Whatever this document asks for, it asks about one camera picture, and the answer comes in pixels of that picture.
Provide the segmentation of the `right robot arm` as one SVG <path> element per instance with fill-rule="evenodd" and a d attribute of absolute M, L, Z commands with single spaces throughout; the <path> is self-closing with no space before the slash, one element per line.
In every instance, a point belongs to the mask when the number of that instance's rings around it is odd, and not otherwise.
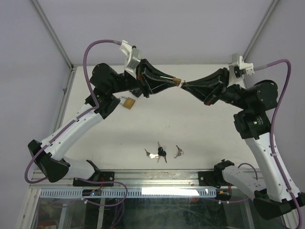
<path fill-rule="evenodd" d="M 295 186 L 275 147 L 266 111 L 278 107 L 278 87 L 274 81 L 264 80 L 245 89 L 229 84 L 231 75 L 227 69 L 195 81 L 182 83 L 181 88 L 205 105 L 221 100 L 241 109 L 234 114 L 234 125 L 241 138 L 252 151 L 263 181 L 257 181 L 239 170 L 233 162 L 222 160 L 216 164 L 213 174 L 205 178 L 207 184 L 220 188 L 228 183 L 244 192 L 265 220 L 280 217 L 305 205 L 305 194 Z"/>

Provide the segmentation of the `small brass padlock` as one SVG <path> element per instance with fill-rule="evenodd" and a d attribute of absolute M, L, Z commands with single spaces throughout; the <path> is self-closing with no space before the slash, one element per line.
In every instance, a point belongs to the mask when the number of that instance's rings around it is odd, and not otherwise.
<path fill-rule="evenodd" d="M 160 76 L 161 78 L 163 79 L 166 79 L 166 80 L 170 80 L 172 82 L 174 82 L 177 86 L 179 86 L 181 84 L 181 79 L 180 78 L 176 78 L 176 77 L 167 77 L 167 76 Z"/>

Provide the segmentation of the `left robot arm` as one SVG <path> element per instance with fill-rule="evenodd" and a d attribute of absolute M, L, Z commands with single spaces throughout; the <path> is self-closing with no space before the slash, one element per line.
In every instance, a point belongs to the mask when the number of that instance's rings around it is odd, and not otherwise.
<path fill-rule="evenodd" d="M 28 144 L 34 163 L 46 180 L 55 183 L 64 177 L 73 177 L 96 185 L 101 177 L 100 169 L 91 160 L 71 159 L 65 154 L 86 132 L 116 109 L 120 99 L 115 97 L 115 93 L 138 89 L 149 97 L 181 83 L 180 79 L 154 68 L 146 59 L 140 61 L 135 73 L 135 76 L 127 71 L 117 73 L 105 63 L 96 65 L 89 82 L 94 90 L 78 112 L 49 137 Z"/>

